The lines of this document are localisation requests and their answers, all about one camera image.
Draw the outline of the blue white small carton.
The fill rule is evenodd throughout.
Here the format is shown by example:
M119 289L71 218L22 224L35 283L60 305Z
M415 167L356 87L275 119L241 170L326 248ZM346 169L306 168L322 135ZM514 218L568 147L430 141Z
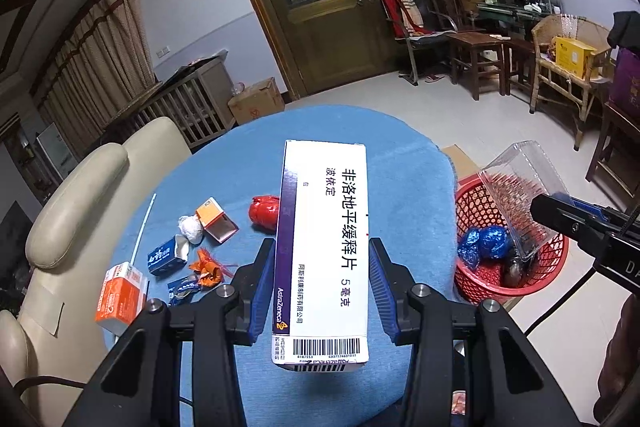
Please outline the blue white small carton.
M182 269L188 262L189 253L190 243L186 236L176 234L148 254L148 270L154 277L163 277Z

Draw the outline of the wooden slatted crib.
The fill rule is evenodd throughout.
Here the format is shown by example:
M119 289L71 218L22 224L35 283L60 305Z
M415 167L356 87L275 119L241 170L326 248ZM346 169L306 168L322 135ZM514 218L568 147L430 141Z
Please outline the wooden slatted crib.
M232 81L224 66L224 52L180 67L164 82L122 109L106 128L106 134L124 142L134 132L160 117L171 119L190 150L199 150L231 130L236 120L229 108Z

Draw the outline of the clear plastic box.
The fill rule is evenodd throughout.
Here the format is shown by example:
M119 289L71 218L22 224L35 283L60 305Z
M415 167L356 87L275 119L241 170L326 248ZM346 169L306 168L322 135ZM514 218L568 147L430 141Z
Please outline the clear plastic box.
M533 199L542 194L573 202L559 173L540 144L528 140L511 144L478 176L506 220L518 257L529 261L556 235L532 217Z

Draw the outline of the blue foil wrapper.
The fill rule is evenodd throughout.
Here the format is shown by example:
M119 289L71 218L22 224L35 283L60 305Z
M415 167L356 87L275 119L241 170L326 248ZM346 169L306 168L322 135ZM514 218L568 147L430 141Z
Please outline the blue foil wrapper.
M169 306L178 306L183 301L190 299L201 291L200 278L196 274L190 274L181 279L174 280L167 285Z

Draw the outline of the orange white medicine box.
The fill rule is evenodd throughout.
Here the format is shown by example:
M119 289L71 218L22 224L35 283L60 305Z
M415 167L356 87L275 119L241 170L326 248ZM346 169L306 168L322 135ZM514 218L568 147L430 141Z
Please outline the orange white medicine box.
M143 309L149 280L129 261L105 273L94 321L102 329L121 336Z

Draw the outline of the white purple medicine box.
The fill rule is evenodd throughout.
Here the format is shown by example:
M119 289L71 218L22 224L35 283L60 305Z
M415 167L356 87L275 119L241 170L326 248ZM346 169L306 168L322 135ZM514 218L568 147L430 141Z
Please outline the white purple medicine box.
M286 142L274 254L275 365L330 373L367 363L368 242L364 145Z

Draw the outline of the yellow box on chair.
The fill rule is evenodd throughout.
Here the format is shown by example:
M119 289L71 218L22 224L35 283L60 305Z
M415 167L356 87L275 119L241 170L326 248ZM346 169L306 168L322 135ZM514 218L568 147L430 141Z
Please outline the yellow box on chair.
M552 42L553 62L574 76L584 79L588 61L596 55L597 49L588 43L568 37L555 37Z

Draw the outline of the orange wrapper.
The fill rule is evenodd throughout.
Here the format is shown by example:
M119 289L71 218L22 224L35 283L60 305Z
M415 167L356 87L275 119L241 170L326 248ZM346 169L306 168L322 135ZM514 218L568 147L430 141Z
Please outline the orange wrapper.
M198 277L198 283L204 288L214 288L233 277L232 271L217 261L205 248L198 248L196 259L190 263L189 269Z

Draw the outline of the red wrapper ball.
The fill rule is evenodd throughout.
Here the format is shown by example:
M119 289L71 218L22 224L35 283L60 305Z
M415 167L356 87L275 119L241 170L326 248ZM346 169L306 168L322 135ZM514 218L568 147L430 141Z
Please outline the red wrapper ball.
M272 195L254 196L248 208L250 222L258 229L277 231L280 198Z

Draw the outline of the blue table cloth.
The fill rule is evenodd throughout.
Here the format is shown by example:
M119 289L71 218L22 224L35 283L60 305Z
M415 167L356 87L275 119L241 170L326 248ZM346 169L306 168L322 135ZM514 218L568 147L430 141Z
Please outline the blue table cloth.
M146 258L178 230L181 216L216 199L239 230L224 243L205 239L227 265L252 262L264 240L250 201L282 194L285 283L270 317L316 325L316 347L348 347L367 327L359 369L303 373L272 361L272 332L235 351L240 392L252 426L357 426L404 393L409 347L384 333L371 293L370 239L414 279L450 296L456 267L458 186L449 157L404 122L361 107L286 110L243 124L168 174L131 218L114 262Z

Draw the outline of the small orange box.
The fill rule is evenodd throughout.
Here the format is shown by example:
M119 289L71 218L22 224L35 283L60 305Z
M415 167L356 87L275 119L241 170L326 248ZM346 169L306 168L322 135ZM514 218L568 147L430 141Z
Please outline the small orange box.
M195 214L204 231L212 236L218 244L227 242L239 231L239 227L227 216L227 213L213 197L209 197L201 206L198 206Z

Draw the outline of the chair with red cloth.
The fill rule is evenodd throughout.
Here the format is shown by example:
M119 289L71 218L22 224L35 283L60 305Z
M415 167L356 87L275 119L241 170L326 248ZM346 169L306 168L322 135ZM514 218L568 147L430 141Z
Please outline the chair with red cloth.
M449 37L459 29L446 14L433 11L425 0L380 0L394 41L406 49L408 66L399 72L411 86L442 77Z

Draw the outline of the cardboard box under basket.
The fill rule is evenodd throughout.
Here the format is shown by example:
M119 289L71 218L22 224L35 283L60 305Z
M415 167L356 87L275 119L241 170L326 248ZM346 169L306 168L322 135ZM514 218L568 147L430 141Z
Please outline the cardboard box under basket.
M451 160L451 164L454 166L454 172L456 173L458 180L464 180L469 178L469 176L475 176L480 171L480 167L478 167L457 144L442 148L442 153L446 154Z

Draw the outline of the white thin stick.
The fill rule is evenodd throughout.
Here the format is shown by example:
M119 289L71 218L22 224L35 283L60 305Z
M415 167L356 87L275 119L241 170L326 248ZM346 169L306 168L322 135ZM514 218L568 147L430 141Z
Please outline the white thin stick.
M150 217L150 213L151 213L151 211L153 209L156 196L157 196L157 193L154 193L152 195L152 197L151 197L151 199L149 201L149 205L148 205L148 207L146 207L145 214L143 216L143 219L142 219L142 222L141 222L141 225L140 225L137 237L136 237L136 241L134 242L134 248L132 248L131 257L129 259L130 265L134 265L134 262L136 261L137 253L138 253L139 248L140 248L142 235L143 235L143 232L144 232L145 227L146 227L146 222L148 222L149 217Z

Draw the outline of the white tissue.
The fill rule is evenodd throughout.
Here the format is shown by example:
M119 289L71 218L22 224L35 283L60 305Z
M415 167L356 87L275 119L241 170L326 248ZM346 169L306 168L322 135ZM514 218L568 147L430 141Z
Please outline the white tissue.
M178 228L180 233L192 244L198 245L202 243L204 237L204 228L197 215L181 216L178 219Z

